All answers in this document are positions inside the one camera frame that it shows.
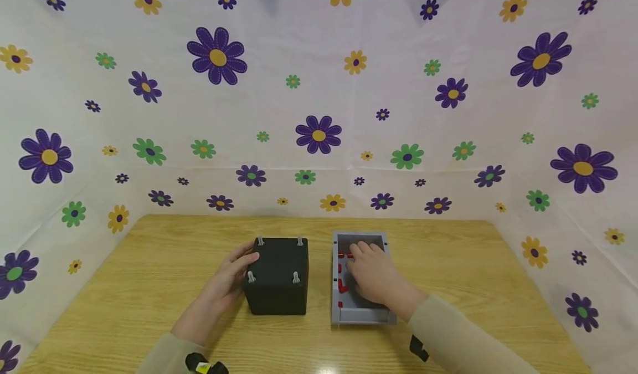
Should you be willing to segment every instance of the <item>flower-patterned backdrop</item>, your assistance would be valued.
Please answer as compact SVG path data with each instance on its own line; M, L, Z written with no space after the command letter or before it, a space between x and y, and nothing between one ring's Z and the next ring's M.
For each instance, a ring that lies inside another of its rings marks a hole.
M0 0L0 370L179 213L490 221L635 372L637 1Z

